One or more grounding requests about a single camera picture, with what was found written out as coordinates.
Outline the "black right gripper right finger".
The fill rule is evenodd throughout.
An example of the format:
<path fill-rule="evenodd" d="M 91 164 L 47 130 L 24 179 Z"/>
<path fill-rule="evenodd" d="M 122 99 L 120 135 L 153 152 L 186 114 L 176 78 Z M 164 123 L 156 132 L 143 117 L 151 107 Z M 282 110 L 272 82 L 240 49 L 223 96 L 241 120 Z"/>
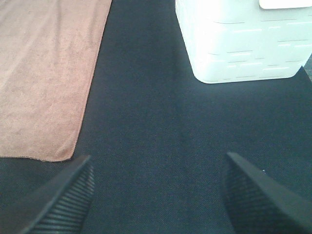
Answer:
<path fill-rule="evenodd" d="M 237 153 L 223 158 L 221 195 L 237 234 L 312 232 L 312 203 Z"/>

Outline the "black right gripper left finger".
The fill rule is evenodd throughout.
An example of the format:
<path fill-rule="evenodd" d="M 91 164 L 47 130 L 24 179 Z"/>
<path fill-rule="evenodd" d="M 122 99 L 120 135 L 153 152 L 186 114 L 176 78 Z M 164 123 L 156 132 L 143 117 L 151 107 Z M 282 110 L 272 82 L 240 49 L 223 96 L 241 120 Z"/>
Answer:
<path fill-rule="evenodd" d="M 36 213 L 22 234 L 79 234 L 94 196 L 94 168 L 90 156 L 74 159 L 56 177 L 39 188 L 34 199 Z"/>

